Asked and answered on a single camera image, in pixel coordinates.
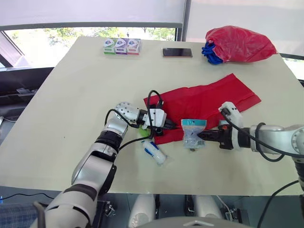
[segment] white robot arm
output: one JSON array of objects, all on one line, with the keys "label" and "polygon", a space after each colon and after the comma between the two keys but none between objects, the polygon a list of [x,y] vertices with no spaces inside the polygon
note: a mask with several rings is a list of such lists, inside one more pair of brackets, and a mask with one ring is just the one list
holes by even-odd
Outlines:
[{"label": "white robot arm", "polygon": [[[110,189],[116,166],[115,158],[128,126],[172,129],[174,123],[166,120],[163,110],[150,109],[150,117],[144,110],[134,108],[128,102],[119,103],[113,110],[116,116],[110,119],[89,151],[79,162],[72,176],[72,186],[61,192],[39,215],[31,228],[89,228],[96,212],[97,196]],[[204,140],[220,143],[222,149],[251,148],[262,153],[275,153],[269,146],[276,147],[292,156],[299,174],[299,182],[304,190],[304,125],[288,128],[273,125],[258,125],[243,128],[241,114],[231,102],[219,108],[229,124],[218,130],[203,131],[198,134]],[[267,143],[257,143],[253,138]],[[168,218],[156,220],[143,227],[186,227],[206,225],[215,228],[246,227],[241,224],[212,218]]]},{"label": "white robot arm", "polygon": [[[96,213],[97,196],[106,194],[114,179],[114,161],[128,126],[139,127],[142,124],[144,128],[150,127],[147,111],[140,110],[129,102],[120,102],[114,112],[116,116],[107,121],[96,141],[75,168],[72,186],[49,204],[31,228],[91,227]],[[166,119],[166,113],[162,109],[150,108],[150,114],[153,128],[174,127],[174,123]]]}]

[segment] blue cloth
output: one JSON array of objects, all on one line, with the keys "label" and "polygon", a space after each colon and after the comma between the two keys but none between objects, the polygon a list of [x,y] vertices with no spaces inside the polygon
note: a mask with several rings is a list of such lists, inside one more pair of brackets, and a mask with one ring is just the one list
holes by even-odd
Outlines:
[{"label": "blue cloth", "polygon": [[1,228],[28,228],[36,218],[32,203],[0,204]]},{"label": "blue cloth", "polygon": [[211,64],[220,64],[223,62],[222,59],[217,57],[217,55],[214,53],[213,48],[215,47],[214,43],[206,43],[204,47],[202,47],[202,54],[207,57],[208,62]]}]

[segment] red plastic bag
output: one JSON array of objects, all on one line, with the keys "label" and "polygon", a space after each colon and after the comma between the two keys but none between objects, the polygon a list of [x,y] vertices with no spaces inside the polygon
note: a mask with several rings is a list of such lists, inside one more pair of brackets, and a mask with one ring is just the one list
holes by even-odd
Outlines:
[{"label": "red plastic bag", "polygon": [[255,62],[277,53],[266,36],[231,25],[210,30],[206,41],[215,44],[213,51],[224,62]]},{"label": "red plastic bag", "polygon": [[[163,136],[155,136],[156,144],[180,141],[184,135],[181,119],[207,120],[206,129],[218,126],[223,116],[219,107],[225,101],[231,101],[242,112],[256,105],[261,99],[246,85],[230,74],[223,79],[209,84],[195,87],[182,87],[161,94],[164,100],[163,109],[167,118],[177,124],[177,129],[164,130]],[[150,103],[155,105],[158,96],[152,96]]]}]

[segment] transparent plastic bag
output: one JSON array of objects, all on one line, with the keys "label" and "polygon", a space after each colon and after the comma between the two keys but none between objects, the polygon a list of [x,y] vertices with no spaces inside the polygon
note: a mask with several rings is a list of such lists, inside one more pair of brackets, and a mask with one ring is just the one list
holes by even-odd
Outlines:
[{"label": "transparent plastic bag", "polygon": [[181,126],[184,131],[183,145],[187,149],[198,149],[205,146],[205,141],[197,136],[202,132],[207,120],[182,119]]}]

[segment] smartphone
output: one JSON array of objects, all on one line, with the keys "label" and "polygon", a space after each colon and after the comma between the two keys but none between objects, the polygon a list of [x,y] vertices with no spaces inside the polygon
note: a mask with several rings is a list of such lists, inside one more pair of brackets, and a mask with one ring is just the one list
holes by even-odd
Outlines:
[{"label": "smartphone", "polygon": [[190,48],[163,48],[163,57],[192,57]]}]

